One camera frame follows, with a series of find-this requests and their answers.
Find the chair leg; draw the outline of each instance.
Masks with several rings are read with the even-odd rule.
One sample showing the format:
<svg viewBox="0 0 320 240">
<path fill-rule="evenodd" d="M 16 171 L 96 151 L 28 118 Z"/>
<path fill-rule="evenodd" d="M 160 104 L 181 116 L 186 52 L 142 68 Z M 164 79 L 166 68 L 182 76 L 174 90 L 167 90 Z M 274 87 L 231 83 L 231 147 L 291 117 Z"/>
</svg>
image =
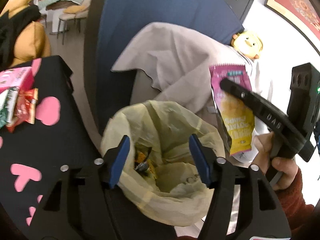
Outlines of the chair leg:
<svg viewBox="0 0 320 240">
<path fill-rule="evenodd" d="M 64 21 L 63 31 L 62 31 L 62 45 L 64 44 L 64 33 L 67 28 L 67 21 Z"/>
<path fill-rule="evenodd" d="M 79 28 L 79 33 L 81 33 L 81 19 L 78 19 L 78 28 Z"/>
<path fill-rule="evenodd" d="M 59 38 L 60 24 L 61 24 L 61 20 L 59 19 L 59 23 L 58 23 L 58 32 L 57 32 L 57 39 Z"/>
</svg>

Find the picture frame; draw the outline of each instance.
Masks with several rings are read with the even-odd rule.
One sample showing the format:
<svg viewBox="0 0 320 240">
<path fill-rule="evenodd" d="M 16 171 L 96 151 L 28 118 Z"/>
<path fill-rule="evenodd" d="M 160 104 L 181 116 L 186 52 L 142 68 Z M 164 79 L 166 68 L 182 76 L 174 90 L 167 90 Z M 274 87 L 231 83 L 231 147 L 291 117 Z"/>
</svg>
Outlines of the picture frame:
<svg viewBox="0 0 320 240">
<path fill-rule="evenodd" d="M 265 6 L 298 30 L 320 55 L 320 17 L 310 0 L 266 0 Z"/>
</svg>

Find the garbage bag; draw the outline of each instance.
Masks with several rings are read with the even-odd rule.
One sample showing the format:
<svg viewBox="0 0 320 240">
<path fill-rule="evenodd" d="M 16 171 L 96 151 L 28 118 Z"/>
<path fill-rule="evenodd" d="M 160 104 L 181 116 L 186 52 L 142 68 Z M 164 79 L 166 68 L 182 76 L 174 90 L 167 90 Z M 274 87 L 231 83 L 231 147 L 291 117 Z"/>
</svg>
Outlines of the garbage bag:
<svg viewBox="0 0 320 240">
<path fill-rule="evenodd" d="M 175 102 L 147 101 L 118 111 L 109 120 L 101 141 L 101 153 L 117 147 L 124 135 L 130 151 L 118 186 L 147 217 L 173 226 L 190 226 L 209 209 L 213 190 L 201 182 L 189 150 L 189 137 L 225 157 L 218 130 Z M 134 170 L 136 148 L 151 148 L 154 177 Z"/>
</svg>

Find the red snack package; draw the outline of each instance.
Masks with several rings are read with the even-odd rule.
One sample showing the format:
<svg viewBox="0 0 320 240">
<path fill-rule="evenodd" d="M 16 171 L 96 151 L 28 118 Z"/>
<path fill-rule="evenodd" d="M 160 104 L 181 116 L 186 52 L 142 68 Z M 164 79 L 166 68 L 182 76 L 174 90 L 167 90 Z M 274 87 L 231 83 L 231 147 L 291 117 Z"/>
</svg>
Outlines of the red snack package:
<svg viewBox="0 0 320 240">
<path fill-rule="evenodd" d="M 13 133 L 15 127 L 23 122 L 31 124 L 35 123 L 37 100 L 37 88 L 25 92 L 19 92 L 14 117 L 12 118 L 12 122 L 6 125 L 9 132 Z"/>
<path fill-rule="evenodd" d="M 26 100 L 30 102 L 30 109 L 29 109 L 29 118 L 26 122 L 34 124 L 35 123 L 35 116 L 36 116 L 36 103 L 38 101 L 38 89 L 34 88 L 24 92 L 24 96 Z"/>
</svg>

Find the yellow plush toy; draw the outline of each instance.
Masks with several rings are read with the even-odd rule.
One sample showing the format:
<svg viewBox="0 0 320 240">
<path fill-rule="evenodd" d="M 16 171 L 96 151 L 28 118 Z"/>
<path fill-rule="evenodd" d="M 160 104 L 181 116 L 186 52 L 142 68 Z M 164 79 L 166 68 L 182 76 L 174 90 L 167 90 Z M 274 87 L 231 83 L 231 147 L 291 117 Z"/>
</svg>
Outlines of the yellow plush toy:
<svg viewBox="0 0 320 240">
<path fill-rule="evenodd" d="M 0 16 L 9 11 L 9 18 L 28 7 L 31 0 L 9 0 Z M 31 22 L 18 36 L 14 46 L 12 66 L 39 57 L 50 56 L 50 42 L 45 34 L 44 26 L 39 22 Z"/>
<path fill-rule="evenodd" d="M 247 31 L 232 36 L 231 46 L 250 59 L 258 59 L 263 43 L 255 32 Z"/>
</svg>

